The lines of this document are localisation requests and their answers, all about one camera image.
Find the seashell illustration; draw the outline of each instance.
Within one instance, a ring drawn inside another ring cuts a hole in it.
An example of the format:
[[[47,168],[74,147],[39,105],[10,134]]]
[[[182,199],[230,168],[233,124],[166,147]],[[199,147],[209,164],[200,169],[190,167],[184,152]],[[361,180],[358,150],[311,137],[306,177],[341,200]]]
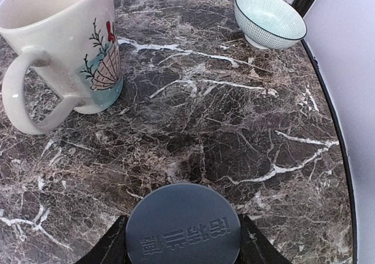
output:
[[[94,21],[94,33],[90,40],[94,40],[94,47],[99,48],[98,57],[100,58],[96,63],[97,68],[93,71],[94,64],[88,61],[88,55],[84,58],[84,69],[81,73],[86,74],[86,78],[91,79],[91,89],[110,90],[113,88],[120,78],[120,53],[118,43],[115,37],[114,24],[107,21],[108,43],[103,42],[103,35],[100,35],[101,30],[97,32],[96,19]]]

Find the mug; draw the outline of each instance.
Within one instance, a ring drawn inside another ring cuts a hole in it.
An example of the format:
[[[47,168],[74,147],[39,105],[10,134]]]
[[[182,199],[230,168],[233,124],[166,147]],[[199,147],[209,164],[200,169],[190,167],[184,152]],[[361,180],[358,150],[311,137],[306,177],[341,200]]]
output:
[[[18,54],[2,85],[5,112],[28,134],[57,128],[72,110],[94,114],[122,90],[113,0],[3,0],[0,35]],[[62,99],[35,123],[25,107],[23,83],[32,68]]]

